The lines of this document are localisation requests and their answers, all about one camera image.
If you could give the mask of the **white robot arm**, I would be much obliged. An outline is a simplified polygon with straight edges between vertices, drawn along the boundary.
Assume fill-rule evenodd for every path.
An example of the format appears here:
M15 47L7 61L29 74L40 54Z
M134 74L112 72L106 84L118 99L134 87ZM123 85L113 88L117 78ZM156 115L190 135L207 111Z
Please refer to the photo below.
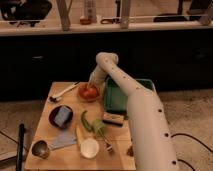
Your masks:
M179 171L164 106L158 94L120 69L115 53L99 52L89 83L101 85L109 75L127 97L127 115L136 171Z

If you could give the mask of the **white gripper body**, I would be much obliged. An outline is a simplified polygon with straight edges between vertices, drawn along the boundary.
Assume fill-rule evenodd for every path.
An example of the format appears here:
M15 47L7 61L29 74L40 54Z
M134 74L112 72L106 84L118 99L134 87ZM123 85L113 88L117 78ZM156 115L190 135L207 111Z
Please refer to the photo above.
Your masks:
M106 78L106 72L100 67L96 67L93 72L90 74L88 81L88 88L92 86L100 87Z

